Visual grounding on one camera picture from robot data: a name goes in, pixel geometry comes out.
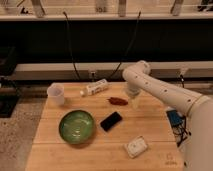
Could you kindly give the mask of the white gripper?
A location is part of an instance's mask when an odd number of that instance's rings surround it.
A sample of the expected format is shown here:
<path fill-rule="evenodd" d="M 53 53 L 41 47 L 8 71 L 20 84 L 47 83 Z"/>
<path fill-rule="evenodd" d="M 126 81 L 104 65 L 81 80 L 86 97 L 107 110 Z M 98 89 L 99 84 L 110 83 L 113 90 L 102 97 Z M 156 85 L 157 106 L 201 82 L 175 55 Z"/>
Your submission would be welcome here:
<path fill-rule="evenodd" d="M 132 108 L 137 109 L 139 106 L 139 95 L 141 90 L 138 87 L 127 83 L 125 85 L 124 91 L 128 96 L 128 101 L 131 103 Z"/>

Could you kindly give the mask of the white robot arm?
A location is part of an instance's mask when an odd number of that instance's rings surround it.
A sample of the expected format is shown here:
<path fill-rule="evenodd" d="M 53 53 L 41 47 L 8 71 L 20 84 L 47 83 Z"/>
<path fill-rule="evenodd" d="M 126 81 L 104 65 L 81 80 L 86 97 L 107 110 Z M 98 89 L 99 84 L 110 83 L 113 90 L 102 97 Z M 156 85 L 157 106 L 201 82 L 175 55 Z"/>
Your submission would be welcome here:
<path fill-rule="evenodd" d="M 143 60 L 126 67 L 122 77 L 130 98 L 144 90 L 189 118 L 184 171 L 213 171 L 213 98 L 151 77 Z"/>

